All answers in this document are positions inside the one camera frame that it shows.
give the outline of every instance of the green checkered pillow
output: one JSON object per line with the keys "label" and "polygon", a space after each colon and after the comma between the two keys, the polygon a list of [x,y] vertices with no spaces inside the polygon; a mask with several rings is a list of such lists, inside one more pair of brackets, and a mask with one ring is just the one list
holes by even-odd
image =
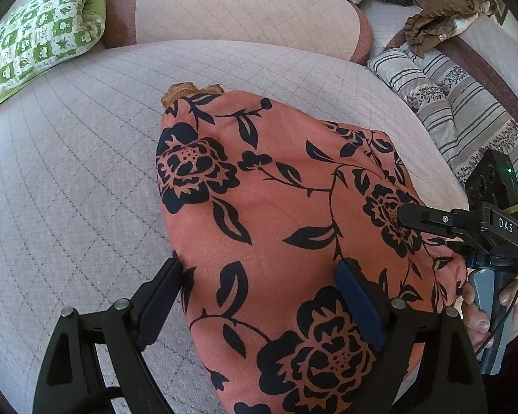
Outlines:
{"label": "green checkered pillow", "polygon": [[0,102],[33,77],[92,48],[103,14],[85,13],[87,0],[29,0],[0,24]]}

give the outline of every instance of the human hand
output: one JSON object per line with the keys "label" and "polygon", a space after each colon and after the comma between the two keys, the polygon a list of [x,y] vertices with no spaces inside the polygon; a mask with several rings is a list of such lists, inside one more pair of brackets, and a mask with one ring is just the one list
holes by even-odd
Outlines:
{"label": "human hand", "polygon": [[[501,293],[499,294],[499,302],[503,306],[510,306],[516,291],[518,290],[518,280],[511,282]],[[482,343],[489,336],[489,317],[483,311],[481,311],[474,303],[476,291],[474,287],[466,282],[462,287],[462,317],[466,331],[470,341],[474,346],[475,350],[478,350]],[[512,311],[512,325],[510,328],[510,337],[507,339],[507,343],[512,341],[518,335],[518,299],[514,304]],[[489,341],[486,348],[493,345],[493,339]]]}

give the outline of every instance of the beige pillow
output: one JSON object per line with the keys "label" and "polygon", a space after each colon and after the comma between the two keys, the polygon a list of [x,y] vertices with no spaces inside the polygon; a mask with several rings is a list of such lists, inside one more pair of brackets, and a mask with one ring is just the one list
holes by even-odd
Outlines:
{"label": "beige pillow", "polygon": [[108,0],[104,44],[239,40],[364,63],[372,33],[347,0]]}

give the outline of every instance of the metal screw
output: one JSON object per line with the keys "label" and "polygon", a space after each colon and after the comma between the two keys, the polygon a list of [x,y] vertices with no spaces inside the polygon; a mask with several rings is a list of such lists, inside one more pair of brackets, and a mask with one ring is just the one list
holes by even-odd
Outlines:
{"label": "metal screw", "polygon": [[459,315],[459,312],[453,306],[445,308],[445,312],[449,317],[457,317]]}
{"label": "metal screw", "polygon": [[61,309],[61,317],[64,317],[64,318],[71,317],[74,312],[75,312],[75,308],[73,308],[72,306],[64,306]]}
{"label": "metal screw", "polygon": [[122,309],[128,308],[129,305],[130,305],[130,300],[128,300],[127,298],[120,298],[119,300],[115,301],[115,303],[113,304],[115,309],[118,309],[119,311],[121,311]]}
{"label": "metal screw", "polygon": [[395,309],[405,309],[406,303],[402,298],[393,298],[392,307],[394,307]]}

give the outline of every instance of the striped blanket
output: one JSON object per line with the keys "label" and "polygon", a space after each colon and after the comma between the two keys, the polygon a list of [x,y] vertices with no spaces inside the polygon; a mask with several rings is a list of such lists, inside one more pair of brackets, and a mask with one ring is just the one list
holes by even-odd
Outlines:
{"label": "striped blanket", "polygon": [[433,49],[422,59],[404,44],[367,66],[416,113],[463,185],[487,148],[507,154],[518,177],[518,123],[447,56]]}

